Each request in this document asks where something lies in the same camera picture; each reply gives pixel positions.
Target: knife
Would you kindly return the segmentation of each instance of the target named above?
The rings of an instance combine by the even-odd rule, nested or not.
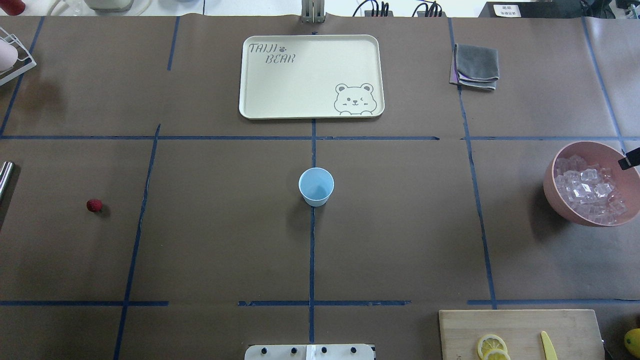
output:
[[[554,349],[554,345],[551,343],[551,339],[547,332],[541,332],[540,337],[542,338],[542,347],[545,349],[545,358],[547,360],[558,360],[556,350]]]

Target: bear drawing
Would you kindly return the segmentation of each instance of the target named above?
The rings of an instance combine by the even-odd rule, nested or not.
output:
[[[333,106],[340,115],[373,115],[373,111],[378,103],[373,99],[373,86],[362,84],[362,86],[349,87],[345,84],[338,84],[335,87],[338,97]]]

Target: silver rod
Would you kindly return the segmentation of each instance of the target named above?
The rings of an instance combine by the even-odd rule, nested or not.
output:
[[[13,162],[5,161],[2,164],[2,170],[0,170],[0,201],[2,201],[4,190],[9,184],[11,179],[11,173],[13,172]]]

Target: lemon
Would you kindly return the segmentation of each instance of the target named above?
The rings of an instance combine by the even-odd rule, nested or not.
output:
[[[640,329],[629,330],[625,334],[625,346],[631,355],[640,359]]]
[[[477,346],[478,357],[480,357],[480,359],[484,359],[486,353],[494,349],[502,350],[505,354],[507,352],[507,345],[504,343],[504,340],[494,334],[487,334],[481,337],[480,340],[478,340]]]
[[[509,354],[506,351],[501,350],[499,348],[495,348],[493,350],[489,350],[482,360],[511,360]]]

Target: gray cloth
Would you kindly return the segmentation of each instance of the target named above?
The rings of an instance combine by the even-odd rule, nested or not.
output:
[[[452,84],[495,90],[500,78],[498,50],[456,44],[451,59]]]

